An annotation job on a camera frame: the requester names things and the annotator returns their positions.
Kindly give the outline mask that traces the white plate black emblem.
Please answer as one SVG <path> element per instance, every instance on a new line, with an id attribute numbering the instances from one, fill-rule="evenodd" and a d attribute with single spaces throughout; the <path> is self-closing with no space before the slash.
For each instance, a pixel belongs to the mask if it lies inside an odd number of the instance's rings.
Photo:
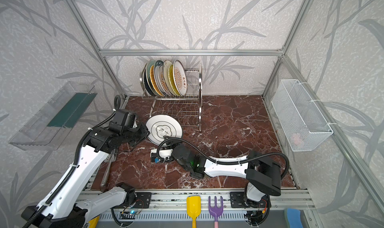
<path id="1" fill-rule="evenodd" d="M 148 119 L 146 127 L 150 134 L 148 140 L 155 145 L 163 142 L 164 136 L 182 138 L 183 129 L 181 124 L 171 116 L 155 115 Z"/>

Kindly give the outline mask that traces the steel dish rack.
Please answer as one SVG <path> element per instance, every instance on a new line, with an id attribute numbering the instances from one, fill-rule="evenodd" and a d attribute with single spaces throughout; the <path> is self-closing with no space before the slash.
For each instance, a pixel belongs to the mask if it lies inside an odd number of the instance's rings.
<path id="1" fill-rule="evenodd" d="M 177 96 L 149 96 L 144 89 L 140 72 L 139 80 L 143 89 L 144 100 L 151 100 L 152 105 L 149 117 L 154 115 L 168 115 L 175 118 L 183 127 L 194 127 L 202 131 L 202 108 L 203 108 L 203 69 L 185 69 L 188 80 L 188 91 L 183 97 Z"/>

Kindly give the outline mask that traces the orange woven plate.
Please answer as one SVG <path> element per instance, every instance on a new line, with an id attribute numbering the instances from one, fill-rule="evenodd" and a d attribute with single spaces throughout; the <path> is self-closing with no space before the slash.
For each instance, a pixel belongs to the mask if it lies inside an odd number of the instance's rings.
<path id="1" fill-rule="evenodd" d="M 155 74 L 154 74 L 154 66 L 155 64 L 153 64 L 150 68 L 150 79 L 151 79 L 151 83 L 152 83 L 152 86 L 154 88 L 154 90 L 156 91 L 156 93 L 158 94 L 158 96 L 162 97 L 164 94 L 161 92 L 161 90 L 159 89 L 157 83 L 156 83 L 156 79 L 155 79 Z"/>

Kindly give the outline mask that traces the light green flower plate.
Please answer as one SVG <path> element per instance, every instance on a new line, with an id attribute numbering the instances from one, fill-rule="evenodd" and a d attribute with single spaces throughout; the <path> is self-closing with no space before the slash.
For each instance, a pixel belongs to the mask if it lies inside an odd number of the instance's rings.
<path id="1" fill-rule="evenodd" d="M 158 93 L 156 92 L 156 90 L 154 89 L 153 87 L 153 84 L 152 84 L 152 81 L 151 81 L 151 75 L 150 75 L 150 71 L 151 71 L 151 67 L 155 64 L 155 60 L 150 60 L 147 65 L 146 65 L 146 77 L 147 77 L 147 82 L 149 84 L 149 87 L 152 91 L 152 93 L 154 94 L 154 96 L 158 96 Z"/>

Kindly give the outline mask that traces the orange sunburst plate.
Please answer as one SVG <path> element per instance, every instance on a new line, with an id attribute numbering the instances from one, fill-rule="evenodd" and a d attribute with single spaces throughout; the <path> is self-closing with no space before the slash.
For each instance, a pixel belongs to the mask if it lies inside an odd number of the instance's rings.
<path id="1" fill-rule="evenodd" d="M 162 64 L 159 67 L 159 79 L 160 79 L 161 87 L 163 88 L 167 96 L 171 96 L 172 93 L 169 91 L 167 84 L 165 82 L 163 67 L 164 67 L 164 64 Z"/>
<path id="2" fill-rule="evenodd" d="M 173 64 L 173 74 L 174 82 L 180 96 L 185 96 L 187 94 L 188 82 L 184 66 L 179 60 L 176 60 Z"/>

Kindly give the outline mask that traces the green rim white plate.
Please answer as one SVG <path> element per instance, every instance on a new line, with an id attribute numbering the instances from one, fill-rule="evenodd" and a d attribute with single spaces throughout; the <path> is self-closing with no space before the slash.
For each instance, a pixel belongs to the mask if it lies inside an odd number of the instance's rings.
<path id="1" fill-rule="evenodd" d="M 167 93 L 165 92 L 165 90 L 163 89 L 162 85 L 161 85 L 161 82 L 160 82 L 160 66 L 163 65 L 163 61 L 161 60 L 157 60 L 155 62 L 155 65 L 154 65 L 154 75 L 155 75 L 155 80 L 156 80 L 156 84 L 159 88 L 159 90 L 161 91 L 161 93 L 163 94 L 163 96 L 166 96 Z"/>

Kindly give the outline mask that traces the cream floral plate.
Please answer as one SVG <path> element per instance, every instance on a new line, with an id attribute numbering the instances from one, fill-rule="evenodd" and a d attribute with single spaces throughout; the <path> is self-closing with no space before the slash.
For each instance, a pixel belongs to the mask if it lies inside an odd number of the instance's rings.
<path id="1" fill-rule="evenodd" d="M 173 88 L 171 86 L 170 79 L 169 79 L 169 68 L 171 67 L 171 65 L 172 65 L 171 61 L 169 61 L 169 60 L 164 61 L 163 75 L 164 75 L 165 83 L 167 85 L 168 90 L 170 91 L 170 93 L 173 96 L 176 96 L 176 93 L 174 92 L 174 90 L 173 90 Z"/>

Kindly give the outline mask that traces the yellow green woven plate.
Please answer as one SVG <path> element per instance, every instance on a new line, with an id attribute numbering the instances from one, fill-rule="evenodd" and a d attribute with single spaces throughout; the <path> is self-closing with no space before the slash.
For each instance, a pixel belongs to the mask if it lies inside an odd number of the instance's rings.
<path id="1" fill-rule="evenodd" d="M 168 78 L 169 78 L 170 85 L 171 85 L 171 91 L 173 92 L 174 96 L 179 97 L 180 93 L 179 93 L 177 86 L 174 82 L 173 65 L 171 65 L 169 70 L 168 70 Z"/>

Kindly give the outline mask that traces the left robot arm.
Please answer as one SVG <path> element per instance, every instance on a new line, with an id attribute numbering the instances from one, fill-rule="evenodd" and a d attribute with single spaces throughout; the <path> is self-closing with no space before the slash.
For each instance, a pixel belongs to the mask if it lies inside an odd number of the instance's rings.
<path id="1" fill-rule="evenodd" d="M 82 136 L 73 163 L 54 188 L 36 206 L 25 208 L 25 228 L 81 228 L 108 209 L 136 203 L 135 188 L 125 183 L 89 202 L 76 202 L 92 174 L 112 152 L 122 144 L 134 148 L 150 134 L 144 124 L 136 121 L 135 113 L 121 109 L 120 105 L 121 96 L 117 95 L 113 114 Z"/>

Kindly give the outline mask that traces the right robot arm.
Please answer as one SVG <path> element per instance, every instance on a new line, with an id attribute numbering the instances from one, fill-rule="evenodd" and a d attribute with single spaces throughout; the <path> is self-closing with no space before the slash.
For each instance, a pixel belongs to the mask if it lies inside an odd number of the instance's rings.
<path id="1" fill-rule="evenodd" d="M 165 137 L 156 149 L 151 150 L 153 163 L 175 161 L 195 179 L 205 177 L 237 177 L 248 181 L 243 204 L 249 207 L 272 196 L 281 195 L 281 183 L 290 168 L 289 158 L 279 152 L 261 154 L 255 151 L 237 158 L 215 158 L 206 155 L 192 143 Z"/>

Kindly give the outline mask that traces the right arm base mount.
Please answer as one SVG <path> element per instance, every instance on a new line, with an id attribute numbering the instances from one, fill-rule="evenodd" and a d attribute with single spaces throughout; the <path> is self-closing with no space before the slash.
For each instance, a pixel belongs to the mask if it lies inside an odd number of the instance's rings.
<path id="1" fill-rule="evenodd" d="M 231 208 L 270 208 L 269 196 L 264 195 L 258 202 L 245 197 L 245 192 L 230 192 Z"/>

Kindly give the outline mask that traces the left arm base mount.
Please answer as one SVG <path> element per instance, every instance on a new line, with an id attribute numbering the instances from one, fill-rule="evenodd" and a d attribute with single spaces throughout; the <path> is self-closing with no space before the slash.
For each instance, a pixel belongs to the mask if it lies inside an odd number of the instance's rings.
<path id="1" fill-rule="evenodd" d="M 136 200 L 133 209 L 148 209 L 150 207 L 152 193 L 151 192 L 139 192 L 136 193 Z"/>

